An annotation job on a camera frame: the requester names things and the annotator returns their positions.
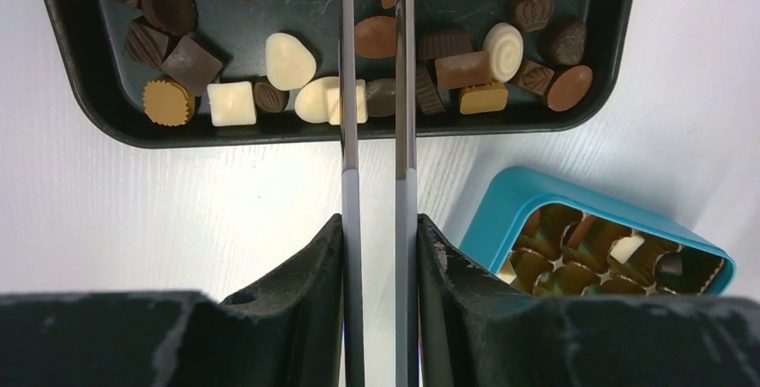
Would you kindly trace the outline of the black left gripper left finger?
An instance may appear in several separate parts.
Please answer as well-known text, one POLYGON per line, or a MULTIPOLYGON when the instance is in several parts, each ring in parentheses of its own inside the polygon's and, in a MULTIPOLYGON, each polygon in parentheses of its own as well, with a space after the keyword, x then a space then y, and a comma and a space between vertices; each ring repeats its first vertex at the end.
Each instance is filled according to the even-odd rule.
POLYGON ((334 386, 341 217, 220 302, 193 290, 1 298, 4 386, 334 386))

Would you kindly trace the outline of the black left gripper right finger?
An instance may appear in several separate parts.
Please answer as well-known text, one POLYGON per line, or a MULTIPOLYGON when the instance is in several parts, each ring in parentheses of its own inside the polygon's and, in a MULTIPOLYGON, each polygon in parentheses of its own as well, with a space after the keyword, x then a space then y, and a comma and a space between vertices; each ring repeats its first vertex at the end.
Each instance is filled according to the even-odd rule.
POLYGON ((427 386, 756 386, 759 305, 736 297, 533 297, 418 217, 427 386))

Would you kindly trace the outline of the teal chocolate box with dividers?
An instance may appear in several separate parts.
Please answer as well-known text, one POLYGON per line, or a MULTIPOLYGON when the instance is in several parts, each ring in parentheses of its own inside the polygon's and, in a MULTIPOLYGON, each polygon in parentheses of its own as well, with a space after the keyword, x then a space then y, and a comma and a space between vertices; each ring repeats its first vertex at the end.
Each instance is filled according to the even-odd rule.
POLYGON ((525 167, 494 177, 460 248, 536 297, 718 295, 736 273, 724 250, 672 219, 525 167), (644 242, 628 262, 609 258, 633 234, 644 242))

